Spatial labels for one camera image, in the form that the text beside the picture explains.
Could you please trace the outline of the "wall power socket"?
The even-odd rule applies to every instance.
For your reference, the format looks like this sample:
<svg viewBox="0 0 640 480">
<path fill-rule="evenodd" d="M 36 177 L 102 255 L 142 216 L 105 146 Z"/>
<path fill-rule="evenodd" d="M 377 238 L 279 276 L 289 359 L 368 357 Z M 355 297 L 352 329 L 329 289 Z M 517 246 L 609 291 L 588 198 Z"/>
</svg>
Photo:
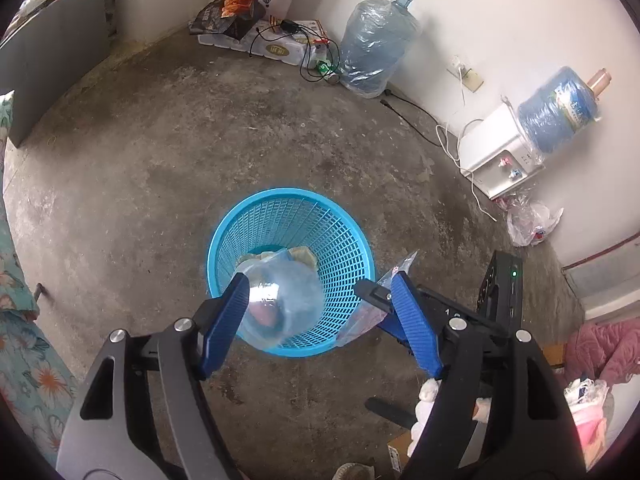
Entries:
<svg viewBox="0 0 640 480">
<path fill-rule="evenodd" d="M 459 84 L 471 92 L 477 92 L 484 84 L 484 79 L 458 56 L 451 59 L 447 70 Z"/>
</svg>

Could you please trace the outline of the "grey side cabinet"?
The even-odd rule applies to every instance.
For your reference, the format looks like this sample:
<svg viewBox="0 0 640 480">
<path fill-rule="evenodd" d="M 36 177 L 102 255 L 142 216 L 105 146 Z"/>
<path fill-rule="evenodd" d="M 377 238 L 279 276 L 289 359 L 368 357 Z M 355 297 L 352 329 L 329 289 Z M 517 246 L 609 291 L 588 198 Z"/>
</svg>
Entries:
<svg viewBox="0 0 640 480">
<path fill-rule="evenodd" d="M 1 92 L 13 93 L 15 146 L 109 46 L 104 0 L 55 0 L 2 44 Z"/>
</svg>

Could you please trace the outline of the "empty blue water jug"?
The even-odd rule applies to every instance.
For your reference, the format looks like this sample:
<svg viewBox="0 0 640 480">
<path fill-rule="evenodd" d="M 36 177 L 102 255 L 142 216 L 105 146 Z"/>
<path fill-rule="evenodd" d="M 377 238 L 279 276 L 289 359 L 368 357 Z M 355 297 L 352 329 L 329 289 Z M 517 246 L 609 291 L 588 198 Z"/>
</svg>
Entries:
<svg viewBox="0 0 640 480">
<path fill-rule="evenodd" d="M 413 0 L 363 0 L 347 21 L 340 45 L 340 83 L 365 99 L 385 90 L 420 23 L 409 11 Z"/>
</svg>

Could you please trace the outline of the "yellow paper bag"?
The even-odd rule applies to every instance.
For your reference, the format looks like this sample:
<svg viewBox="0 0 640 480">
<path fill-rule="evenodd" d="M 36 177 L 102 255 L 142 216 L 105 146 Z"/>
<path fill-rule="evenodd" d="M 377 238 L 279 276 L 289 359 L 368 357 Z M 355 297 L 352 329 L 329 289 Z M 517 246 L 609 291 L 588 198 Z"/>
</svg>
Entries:
<svg viewBox="0 0 640 480">
<path fill-rule="evenodd" d="M 277 250 L 265 250 L 259 254 L 242 255 L 236 264 L 239 266 L 241 263 L 248 260 L 267 260 L 274 257 L 281 257 L 292 261 L 303 263 L 308 268 L 317 271 L 318 270 L 318 258 L 307 246 L 296 246 L 292 248 L 278 248 Z"/>
</svg>

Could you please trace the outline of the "clear plastic dome container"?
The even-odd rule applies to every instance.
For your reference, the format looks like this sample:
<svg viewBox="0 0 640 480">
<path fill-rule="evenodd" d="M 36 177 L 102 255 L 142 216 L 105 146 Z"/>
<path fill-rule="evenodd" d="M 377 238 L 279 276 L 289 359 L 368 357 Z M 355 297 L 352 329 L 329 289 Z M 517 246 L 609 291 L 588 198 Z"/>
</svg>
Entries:
<svg viewBox="0 0 640 480">
<path fill-rule="evenodd" d="M 274 257 L 236 266 L 250 281 L 248 307 L 238 335 L 258 350 L 271 350 L 311 330 L 324 309 L 319 270 Z"/>
</svg>

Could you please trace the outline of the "blue plastic waste basket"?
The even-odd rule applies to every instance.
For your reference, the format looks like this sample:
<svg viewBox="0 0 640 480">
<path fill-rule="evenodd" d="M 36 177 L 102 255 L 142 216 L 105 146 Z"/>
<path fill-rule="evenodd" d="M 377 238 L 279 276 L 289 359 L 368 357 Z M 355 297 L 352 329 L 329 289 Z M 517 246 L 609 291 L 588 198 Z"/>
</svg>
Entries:
<svg viewBox="0 0 640 480">
<path fill-rule="evenodd" d="M 356 283 L 375 277 L 357 222 L 337 203 L 301 188 L 272 188 L 236 204 L 216 227 L 205 269 L 212 296 L 235 274 L 248 278 L 238 336 L 286 358 L 332 350 L 360 304 Z"/>
</svg>

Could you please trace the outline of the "white water dispenser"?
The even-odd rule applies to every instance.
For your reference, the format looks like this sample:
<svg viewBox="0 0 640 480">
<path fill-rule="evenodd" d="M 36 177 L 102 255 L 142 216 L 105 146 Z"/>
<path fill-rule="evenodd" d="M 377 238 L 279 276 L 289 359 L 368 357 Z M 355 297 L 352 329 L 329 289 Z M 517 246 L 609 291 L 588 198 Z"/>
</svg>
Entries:
<svg viewBox="0 0 640 480">
<path fill-rule="evenodd" d="M 544 169 L 507 99 L 460 134 L 458 156 L 461 173 L 490 200 Z"/>
</svg>

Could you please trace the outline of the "clear plastic bag pink print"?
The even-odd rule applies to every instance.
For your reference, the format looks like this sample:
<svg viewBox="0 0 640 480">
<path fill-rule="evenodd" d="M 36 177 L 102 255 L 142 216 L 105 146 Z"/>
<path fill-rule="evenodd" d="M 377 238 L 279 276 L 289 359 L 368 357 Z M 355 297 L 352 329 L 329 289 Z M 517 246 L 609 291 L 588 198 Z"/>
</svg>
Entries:
<svg viewBox="0 0 640 480">
<path fill-rule="evenodd" d="M 390 292 L 393 277 L 399 271 L 409 273 L 417 254 L 417 250 L 410 252 L 408 256 L 392 266 L 376 284 Z M 335 344 L 337 347 L 344 347 L 374 328 L 380 328 L 401 342 L 406 340 L 398 317 L 390 307 L 390 296 L 378 299 L 376 304 L 370 304 L 370 302 L 361 299 L 346 324 L 338 331 Z"/>
</svg>

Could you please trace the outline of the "white plastic bag on floor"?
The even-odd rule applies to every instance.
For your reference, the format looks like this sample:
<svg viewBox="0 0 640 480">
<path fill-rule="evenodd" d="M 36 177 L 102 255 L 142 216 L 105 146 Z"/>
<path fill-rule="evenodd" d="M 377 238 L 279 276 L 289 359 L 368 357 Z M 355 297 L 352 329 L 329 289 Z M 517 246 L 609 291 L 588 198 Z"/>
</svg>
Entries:
<svg viewBox="0 0 640 480">
<path fill-rule="evenodd" d="M 506 202 L 506 230 L 515 247 L 542 243 L 562 219 L 564 209 L 549 209 L 527 195 L 515 195 Z"/>
</svg>

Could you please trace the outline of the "floral blue quilt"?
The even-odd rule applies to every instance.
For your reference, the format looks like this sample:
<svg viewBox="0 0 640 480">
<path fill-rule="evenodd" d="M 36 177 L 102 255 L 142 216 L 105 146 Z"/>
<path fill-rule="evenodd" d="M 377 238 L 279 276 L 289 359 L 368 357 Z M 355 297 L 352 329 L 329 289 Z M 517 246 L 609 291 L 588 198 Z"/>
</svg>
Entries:
<svg viewBox="0 0 640 480">
<path fill-rule="evenodd" d="M 52 466 L 78 383 L 36 324 L 40 315 L 1 211 L 1 399 Z"/>
</svg>

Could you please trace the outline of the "blue water bottle on dispenser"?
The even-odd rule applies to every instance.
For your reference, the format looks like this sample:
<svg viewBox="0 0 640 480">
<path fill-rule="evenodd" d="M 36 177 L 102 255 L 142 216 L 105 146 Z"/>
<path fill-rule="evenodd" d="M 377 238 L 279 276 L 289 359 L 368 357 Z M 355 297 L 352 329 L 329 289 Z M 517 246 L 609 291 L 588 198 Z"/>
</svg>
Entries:
<svg viewBox="0 0 640 480">
<path fill-rule="evenodd" d="M 572 68 L 563 66 L 521 102 L 516 116 L 535 150 L 550 155 L 594 122 L 598 113 L 591 89 Z"/>
</svg>

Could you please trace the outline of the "black orange snack bags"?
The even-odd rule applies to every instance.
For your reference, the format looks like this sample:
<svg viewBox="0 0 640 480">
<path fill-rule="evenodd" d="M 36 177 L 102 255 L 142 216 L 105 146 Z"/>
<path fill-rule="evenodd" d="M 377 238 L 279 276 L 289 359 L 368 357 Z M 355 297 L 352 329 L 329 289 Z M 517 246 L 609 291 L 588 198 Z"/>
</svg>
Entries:
<svg viewBox="0 0 640 480">
<path fill-rule="evenodd" d="M 259 0 L 214 0 L 189 24 L 191 35 L 224 35 L 241 40 L 266 15 Z"/>
</svg>

